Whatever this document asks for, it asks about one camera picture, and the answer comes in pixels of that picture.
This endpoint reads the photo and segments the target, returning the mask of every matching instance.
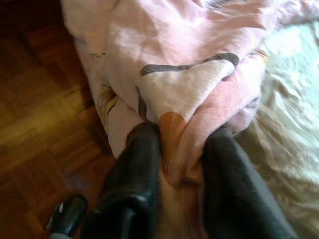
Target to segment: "wooden floor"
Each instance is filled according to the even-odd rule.
[[[1,0],[0,16],[0,238],[46,238],[54,206],[92,207],[115,160],[59,0]]]

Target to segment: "blanket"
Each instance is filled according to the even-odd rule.
[[[176,208],[166,210],[168,221],[178,231],[186,221],[199,237],[206,139],[224,124],[234,133],[249,125],[266,68],[264,38],[318,19],[318,1],[63,0],[62,6],[114,155],[136,125],[157,123],[162,187],[171,188],[167,201]]]

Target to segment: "parquet floor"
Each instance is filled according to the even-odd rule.
[[[0,0],[0,238],[46,238],[60,201],[90,207],[114,164],[58,0]]]

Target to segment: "bedsheet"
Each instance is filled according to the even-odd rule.
[[[237,136],[301,238],[319,238],[319,23],[266,39],[256,118]]]

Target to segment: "pink blanket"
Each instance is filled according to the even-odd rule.
[[[249,125],[266,65],[263,39],[276,28],[318,19],[318,1],[62,3],[114,155],[137,124],[158,123],[164,218],[173,231],[182,234],[184,222],[194,237],[203,236],[204,142],[223,124],[234,132]]]

